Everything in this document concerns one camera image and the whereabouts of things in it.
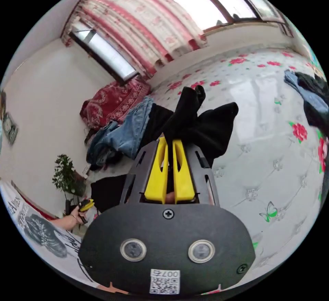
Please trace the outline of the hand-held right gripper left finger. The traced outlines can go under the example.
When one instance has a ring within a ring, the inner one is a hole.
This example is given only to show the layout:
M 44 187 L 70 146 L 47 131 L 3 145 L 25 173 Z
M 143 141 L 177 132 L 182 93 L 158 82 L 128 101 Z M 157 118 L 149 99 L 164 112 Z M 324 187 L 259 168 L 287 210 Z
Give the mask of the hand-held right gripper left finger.
M 146 185 L 144 197 L 149 202 L 164 204 L 168 181 L 168 145 L 164 137 L 158 140 L 154 161 Z

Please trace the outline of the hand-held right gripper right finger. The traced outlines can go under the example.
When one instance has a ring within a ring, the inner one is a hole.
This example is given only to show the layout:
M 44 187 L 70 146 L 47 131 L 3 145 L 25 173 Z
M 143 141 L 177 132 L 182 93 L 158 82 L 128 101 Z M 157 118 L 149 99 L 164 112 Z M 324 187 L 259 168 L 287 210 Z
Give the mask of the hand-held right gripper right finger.
M 174 140 L 172 142 L 172 150 L 175 204 L 193 202 L 195 199 L 195 189 L 182 141 Z

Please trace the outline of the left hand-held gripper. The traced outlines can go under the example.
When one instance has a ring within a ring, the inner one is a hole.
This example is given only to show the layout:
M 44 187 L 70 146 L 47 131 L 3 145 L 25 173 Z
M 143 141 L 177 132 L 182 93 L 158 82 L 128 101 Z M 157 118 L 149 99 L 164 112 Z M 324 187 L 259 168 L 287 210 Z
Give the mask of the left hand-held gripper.
M 88 211 L 94 206 L 94 200 L 91 198 L 84 199 L 82 203 L 71 205 L 71 217 L 74 219 L 75 225 L 84 225 L 87 223 L 84 212 Z

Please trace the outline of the person's right hand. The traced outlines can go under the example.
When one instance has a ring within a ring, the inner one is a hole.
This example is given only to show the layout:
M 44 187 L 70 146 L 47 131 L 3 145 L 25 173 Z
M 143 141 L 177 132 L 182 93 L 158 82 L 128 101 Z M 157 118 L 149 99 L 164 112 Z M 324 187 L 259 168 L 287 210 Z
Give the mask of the person's right hand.
M 127 292 L 127 291 L 114 287 L 112 283 L 110 283 L 109 287 L 106 287 L 103 285 L 98 285 L 97 288 L 100 290 L 103 290 L 103 291 L 111 292 L 111 293 L 129 294 L 129 292 Z

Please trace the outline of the person's left hand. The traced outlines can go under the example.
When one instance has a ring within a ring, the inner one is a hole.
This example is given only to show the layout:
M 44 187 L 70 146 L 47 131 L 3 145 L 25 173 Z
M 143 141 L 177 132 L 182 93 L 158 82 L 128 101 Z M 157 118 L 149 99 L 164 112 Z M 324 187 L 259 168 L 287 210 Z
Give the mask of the person's left hand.
M 69 215 L 69 230 L 73 230 L 77 225 L 85 224 L 85 214 L 76 206 Z

